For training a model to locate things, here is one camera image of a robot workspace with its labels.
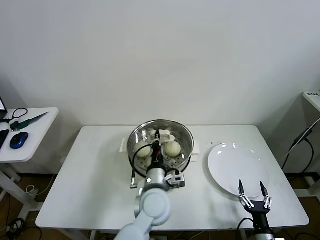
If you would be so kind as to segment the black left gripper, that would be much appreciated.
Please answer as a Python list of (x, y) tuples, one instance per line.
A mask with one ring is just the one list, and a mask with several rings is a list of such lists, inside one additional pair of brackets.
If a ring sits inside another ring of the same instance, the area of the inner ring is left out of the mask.
[(164, 168), (164, 156), (162, 154), (162, 146), (160, 145), (161, 134), (160, 130), (157, 129), (154, 134), (154, 143), (152, 144), (151, 164), (150, 169), (153, 168)]

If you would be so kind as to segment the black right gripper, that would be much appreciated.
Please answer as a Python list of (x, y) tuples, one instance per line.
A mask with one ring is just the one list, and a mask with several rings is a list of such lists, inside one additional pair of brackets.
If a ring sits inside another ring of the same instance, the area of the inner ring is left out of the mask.
[(270, 212), (272, 206), (272, 198), (269, 196), (268, 190), (263, 182), (260, 181), (259, 183), (264, 198), (263, 201), (251, 201), (245, 195), (244, 186), (241, 180), (239, 180), (238, 186), (239, 201), (245, 207), (245, 210), (251, 214), (254, 227), (269, 227), (267, 214)]

